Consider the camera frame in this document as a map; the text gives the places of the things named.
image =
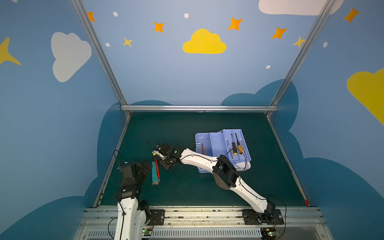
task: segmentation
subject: open toolbox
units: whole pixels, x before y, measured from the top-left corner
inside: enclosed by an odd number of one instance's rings
[[[244,171],[251,168],[251,157],[245,143],[243,132],[241,129],[223,129],[220,132],[200,132],[196,133],[196,152],[211,157],[220,157],[225,155],[234,165],[237,171]],[[242,149],[242,154],[237,150],[237,154],[233,152],[232,143],[236,148]],[[198,168],[200,173],[208,173],[208,171]]]

